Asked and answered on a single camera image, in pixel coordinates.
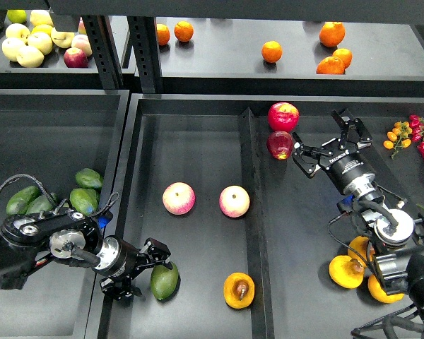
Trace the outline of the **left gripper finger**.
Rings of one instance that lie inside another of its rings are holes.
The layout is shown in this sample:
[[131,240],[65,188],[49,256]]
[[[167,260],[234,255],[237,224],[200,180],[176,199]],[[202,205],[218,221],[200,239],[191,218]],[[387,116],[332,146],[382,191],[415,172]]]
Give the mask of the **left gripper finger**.
[[166,244],[149,237],[139,250],[138,267],[143,270],[154,268],[155,266],[164,266],[172,270],[173,266],[170,261],[170,256],[171,252]]
[[133,285],[136,275],[133,273],[124,275],[111,275],[100,281],[102,293],[114,300],[121,300],[130,297],[141,297],[142,292],[139,287]]

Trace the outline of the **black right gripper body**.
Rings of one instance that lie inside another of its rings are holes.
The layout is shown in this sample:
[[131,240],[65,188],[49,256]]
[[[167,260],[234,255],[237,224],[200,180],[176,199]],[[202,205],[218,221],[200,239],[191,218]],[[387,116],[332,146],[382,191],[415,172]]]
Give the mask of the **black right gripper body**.
[[319,166],[326,172],[340,194],[369,194],[375,191],[372,182],[375,171],[355,143],[347,143],[340,148],[334,138],[321,146]]

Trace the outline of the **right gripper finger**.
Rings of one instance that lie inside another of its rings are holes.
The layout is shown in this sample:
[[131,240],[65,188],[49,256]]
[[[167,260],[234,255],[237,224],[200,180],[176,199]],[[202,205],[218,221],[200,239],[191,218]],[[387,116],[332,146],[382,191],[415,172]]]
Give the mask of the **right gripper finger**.
[[331,158],[334,155],[332,150],[323,147],[312,147],[305,145],[296,132],[292,133],[294,148],[292,159],[294,163],[302,170],[308,178],[313,176],[322,169],[321,159],[323,157]]
[[331,142],[331,149],[335,153],[357,153],[372,145],[372,135],[362,119],[353,117],[348,109],[340,112],[334,110],[331,117],[341,130],[340,136]]

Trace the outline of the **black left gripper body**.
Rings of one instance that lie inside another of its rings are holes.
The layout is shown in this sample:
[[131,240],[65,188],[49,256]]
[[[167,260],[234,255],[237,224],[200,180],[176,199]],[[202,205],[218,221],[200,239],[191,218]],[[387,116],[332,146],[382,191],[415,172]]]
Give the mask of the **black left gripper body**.
[[125,277],[135,278],[148,264],[146,254],[115,236],[106,237],[102,241],[96,256],[100,261],[93,267],[93,271],[117,282],[123,281]]

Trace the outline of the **yellow pear under arm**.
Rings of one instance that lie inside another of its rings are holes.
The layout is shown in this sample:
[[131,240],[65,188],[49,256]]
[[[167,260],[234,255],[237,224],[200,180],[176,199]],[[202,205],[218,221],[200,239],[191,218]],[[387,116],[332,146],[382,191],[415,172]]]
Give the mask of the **yellow pear under arm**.
[[363,259],[371,261],[375,255],[374,248],[369,246],[368,243],[368,237],[357,236],[349,244],[349,247],[354,249],[354,251],[347,249],[347,255],[358,260],[363,268],[367,268],[367,264],[363,261]]

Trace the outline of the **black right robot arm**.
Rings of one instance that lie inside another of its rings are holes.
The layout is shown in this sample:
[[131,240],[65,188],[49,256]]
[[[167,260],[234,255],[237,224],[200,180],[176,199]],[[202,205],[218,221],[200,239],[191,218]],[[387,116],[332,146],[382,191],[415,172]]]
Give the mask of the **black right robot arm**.
[[376,171],[361,150],[372,144],[363,121],[347,109],[331,113],[341,134],[321,146],[305,145],[294,133],[292,158],[312,178],[323,170],[345,198],[337,207],[350,216],[355,231],[367,237],[365,249],[347,245],[364,263],[387,296],[403,294],[410,306],[384,315],[352,330],[353,338],[368,338],[381,331],[397,338],[396,330],[418,333],[424,338],[424,214],[412,216],[403,210],[406,198],[391,193],[376,181]]

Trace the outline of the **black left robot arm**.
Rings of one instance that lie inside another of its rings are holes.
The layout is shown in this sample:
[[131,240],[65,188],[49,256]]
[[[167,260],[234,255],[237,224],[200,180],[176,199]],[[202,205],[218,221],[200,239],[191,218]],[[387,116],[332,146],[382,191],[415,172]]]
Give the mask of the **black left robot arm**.
[[119,194],[110,194],[106,205],[87,216],[64,199],[56,203],[42,183],[29,174],[15,174],[0,186],[1,191],[19,179],[33,181],[38,192],[52,205],[49,211],[14,213],[0,224],[0,290],[20,290],[28,277],[55,261],[71,267],[91,268],[102,276],[102,292],[115,299],[139,296],[132,281],[145,269],[173,268],[168,247],[148,238],[135,248],[123,239],[103,236],[112,219],[111,207]]

